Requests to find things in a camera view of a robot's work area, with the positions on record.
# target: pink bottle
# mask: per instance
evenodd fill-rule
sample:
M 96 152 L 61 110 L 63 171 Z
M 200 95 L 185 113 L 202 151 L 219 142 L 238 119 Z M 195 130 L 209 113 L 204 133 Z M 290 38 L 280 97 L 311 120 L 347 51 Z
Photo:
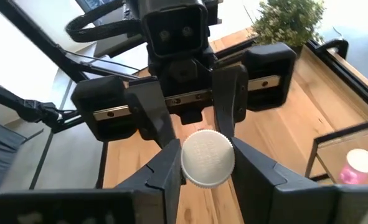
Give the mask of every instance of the pink bottle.
M 340 172 L 343 184 L 363 184 L 368 176 L 368 151 L 353 149 L 347 153 L 347 164 Z

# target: potted plant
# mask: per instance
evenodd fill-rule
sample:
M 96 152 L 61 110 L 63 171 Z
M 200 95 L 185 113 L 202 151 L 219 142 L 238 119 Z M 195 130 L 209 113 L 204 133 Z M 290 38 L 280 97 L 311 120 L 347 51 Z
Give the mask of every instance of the potted plant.
M 268 0 L 260 3 L 261 17 L 254 23 L 257 44 L 283 42 L 300 56 L 309 40 L 321 40 L 316 32 L 324 6 L 317 0 Z

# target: bottle cap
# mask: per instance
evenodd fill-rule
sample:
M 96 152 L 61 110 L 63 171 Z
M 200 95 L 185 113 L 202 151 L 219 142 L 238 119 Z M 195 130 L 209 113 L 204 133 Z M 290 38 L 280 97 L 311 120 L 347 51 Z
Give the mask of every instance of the bottle cap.
M 347 163 L 356 171 L 368 173 L 368 151 L 353 149 L 347 153 Z
M 224 183 L 234 170 L 234 148 L 217 131 L 197 131 L 182 145 L 181 165 L 184 175 L 193 184 L 214 188 Z

